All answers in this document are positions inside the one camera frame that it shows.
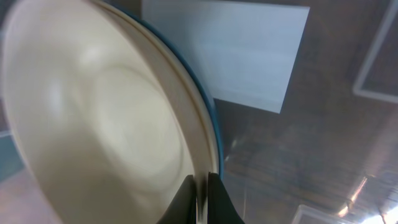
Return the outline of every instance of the stack of plates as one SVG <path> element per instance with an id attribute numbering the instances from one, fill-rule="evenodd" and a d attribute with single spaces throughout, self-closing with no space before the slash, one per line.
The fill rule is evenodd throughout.
<path id="1" fill-rule="evenodd" d="M 102 2 L 26 0 L 3 44 L 7 117 L 61 220 L 155 223 L 190 174 L 205 197 L 221 165 L 208 102 L 140 23 Z"/>

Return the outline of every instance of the white bowl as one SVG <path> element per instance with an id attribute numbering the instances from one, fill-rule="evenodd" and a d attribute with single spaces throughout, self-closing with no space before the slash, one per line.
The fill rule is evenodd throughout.
<path id="1" fill-rule="evenodd" d="M 186 175 L 201 192 L 218 170 L 192 90 L 146 36 L 118 26 L 80 0 L 20 1 L 6 21 L 7 117 L 65 223 L 155 223 Z"/>

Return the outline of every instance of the blue rim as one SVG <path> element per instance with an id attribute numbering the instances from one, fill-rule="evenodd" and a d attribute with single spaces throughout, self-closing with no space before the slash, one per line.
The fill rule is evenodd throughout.
<path id="1" fill-rule="evenodd" d="M 224 177 L 224 152 L 223 152 L 223 139 L 221 138 L 221 131 L 220 131 L 220 126 L 218 124 L 218 119 L 217 119 L 217 111 L 216 107 L 214 104 L 214 99 L 213 97 L 207 93 L 203 87 L 203 85 L 199 82 L 198 77 L 195 75 L 187 61 L 181 56 L 181 54 L 178 52 L 177 48 L 172 44 L 166 37 L 164 37 L 159 31 L 157 31 L 154 27 L 152 27 L 148 22 L 141 20 L 137 16 L 129 13 L 127 10 L 124 10 L 122 7 L 116 5 L 115 3 L 111 3 L 113 7 L 116 9 L 119 9 L 121 12 L 125 13 L 138 23 L 140 23 L 142 26 L 144 26 L 146 29 L 151 31 L 159 40 L 161 40 L 172 52 L 173 54 L 178 58 L 178 60 L 181 62 L 181 64 L 184 66 L 188 74 L 191 76 L 193 82 L 197 86 L 201 97 L 203 98 L 203 101 L 206 104 L 207 111 L 209 112 L 211 122 L 213 123 L 213 128 L 214 132 L 216 135 L 216 141 L 217 141 L 217 148 L 218 148 L 218 164 L 219 164 L 219 176 L 220 179 L 222 180 Z"/>

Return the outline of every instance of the sheet of paper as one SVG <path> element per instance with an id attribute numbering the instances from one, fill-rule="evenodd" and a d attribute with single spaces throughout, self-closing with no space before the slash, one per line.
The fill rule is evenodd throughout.
<path id="1" fill-rule="evenodd" d="M 309 7 L 143 0 L 214 98 L 280 113 Z"/>

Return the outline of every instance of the blue plate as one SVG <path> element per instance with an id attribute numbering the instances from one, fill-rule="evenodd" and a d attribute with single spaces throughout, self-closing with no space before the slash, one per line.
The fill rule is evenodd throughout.
<path id="1" fill-rule="evenodd" d="M 193 82 L 197 86 L 201 97 L 203 98 L 203 101 L 206 104 L 207 111 L 209 112 L 211 122 L 213 123 L 213 128 L 214 132 L 216 134 L 216 140 L 217 140 L 217 148 L 218 148 L 218 164 L 219 164 L 219 176 L 221 180 L 223 179 L 224 176 L 224 151 L 223 151 L 223 140 L 221 138 L 221 131 L 220 131 L 220 126 L 218 124 L 218 119 L 217 119 L 217 111 L 216 111 L 216 106 L 214 103 L 213 97 L 210 95 L 210 92 L 207 91 L 206 88 L 204 88 L 203 83 L 200 83 L 198 77 L 195 75 L 191 67 L 188 65 L 188 63 L 185 61 L 185 59 L 181 56 L 181 54 L 178 52 L 176 47 L 174 47 L 174 44 L 172 44 L 169 40 L 167 40 L 166 37 L 164 37 L 159 31 L 157 31 L 153 26 L 151 26 L 149 23 L 146 21 L 141 20 L 137 16 L 127 12 L 124 10 L 122 7 L 116 5 L 115 3 L 111 3 L 113 7 L 116 9 L 119 9 L 121 12 L 125 13 L 138 23 L 140 23 L 142 26 L 144 26 L 146 29 L 151 31 L 159 40 L 161 40 L 172 52 L 173 54 L 180 60 L 181 64 L 185 67 L 189 75 L 191 76 Z"/>

